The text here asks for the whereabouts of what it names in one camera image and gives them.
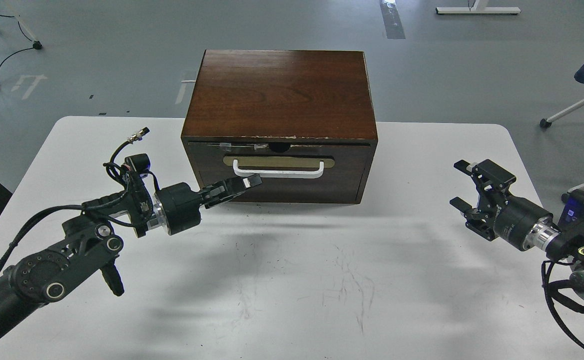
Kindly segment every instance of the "chair wheel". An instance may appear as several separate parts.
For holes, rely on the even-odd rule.
[[[548,129],[550,126],[552,126],[552,123],[550,123],[549,121],[547,121],[546,118],[544,118],[543,120],[541,120],[540,126],[541,129]]]

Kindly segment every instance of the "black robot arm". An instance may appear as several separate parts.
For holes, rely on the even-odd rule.
[[[206,208],[229,201],[261,183],[258,175],[221,180],[201,191],[192,191],[183,182],[159,189],[154,178],[155,195],[150,196],[143,177],[150,172],[147,155],[126,157],[123,165],[114,158],[127,144],[148,133],[147,128],[135,133],[119,146],[107,173],[125,189],[102,198],[43,210],[34,215],[11,242],[0,260],[0,270],[18,241],[43,217],[56,210],[81,210],[81,214],[62,224],[65,237],[43,251],[33,253],[8,266],[0,276],[0,338],[29,316],[34,310],[65,298],[96,271],[101,271],[106,284],[116,295],[123,294],[123,283],[114,260],[123,249],[123,239],[114,234],[112,223],[134,228],[143,237],[152,228],[163,226],[169,235],[196,226],[201,221],[199,207]],[[128,215],[130,223],[116,217]]]
[[[559,292],[572,289],[584,299],[584,191],[576,189],[570,193],[556,224],[549,211],[509,192],[516,177],[495,162],[487,159],[470,164],[461,160],[454,167],[472,178],[479,193],[476,207],[458,197],[450,200],[463,213],[465,226],[490,241],[502,237],[520,251],[533,247],[545,251],[549,260],[543,262],[542,274],[548,307],[561,329],[584,349],[584,344],[567,328],[554,307],[554,301],[558,301],[584,314],[584,305]],[[569,279],[550,282],[556,264],[571,266]]]

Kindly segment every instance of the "wooden box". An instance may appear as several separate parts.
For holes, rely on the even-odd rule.
[[[201,187],[262,173],[238,201],[360,203],[378,143],[364,55],[206,50],[182,141]]]

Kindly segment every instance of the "wooden lid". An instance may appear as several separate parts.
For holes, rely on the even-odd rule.
[[[182,136],[376,142],[364,55],[206,50]]]

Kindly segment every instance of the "white handle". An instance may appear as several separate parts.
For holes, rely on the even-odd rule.
[[[232,162],[234,173],[244,178],[258,174],[262,178],[288,178],[288,179],[316,179],[320,178],[325,170],[323,161],[319,162],[319,169],[314,171],[294,171],[294,170],[243,170],[239,168],[239,160],[234,159]]]

